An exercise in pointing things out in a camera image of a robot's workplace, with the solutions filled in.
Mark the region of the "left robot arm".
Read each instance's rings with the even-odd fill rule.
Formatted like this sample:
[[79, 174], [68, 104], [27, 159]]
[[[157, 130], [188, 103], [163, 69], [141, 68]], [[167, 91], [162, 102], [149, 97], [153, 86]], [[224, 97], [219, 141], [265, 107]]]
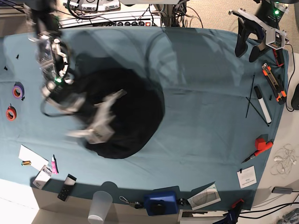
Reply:
[[247, 49], [247, 39], [250, 34], [257, 36], [258, 45], [253, 46], [249, 62], [254, 62], [268, 50], [272, 50], [278, 66], [284, 64], [283, 48], [288, 44], [287, 33], [280, 30], [279, 22], [288, 12], [289, 2], [273, 0], [257, 0], [260, 7], [255, 14], [248, 13], [245, 9], [230, 10], [229, 15], [238, 16], [238, 34], [235, 46], [235, 55], [243, 56]]

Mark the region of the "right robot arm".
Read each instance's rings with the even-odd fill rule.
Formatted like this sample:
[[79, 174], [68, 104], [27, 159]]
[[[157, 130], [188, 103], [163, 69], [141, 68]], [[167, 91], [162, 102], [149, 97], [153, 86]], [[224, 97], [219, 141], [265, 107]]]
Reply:
[[44, 77], [41, 108], [49, 103], [60, 111], [60, 114], [43, 114], [47, 117], [75, 116], [86, 123], [86, 128], [71, 131], [69, 136], [85, 138], [90, 144], [104, 143], [114, 134], [110, 126], [114, 119], [111, 107], [126, 92], [120, 89], [106, 95], [102, 102], [92, 104], [87, 92], [80, 90], [78, 77], [70, 68], [70, 49], [61, 40], [58, 20], [52, 14], [55, 6], [54, 0], [23, 3], [27, 23], [35, 31], [30, 40], [37, 43], [36, 59]]

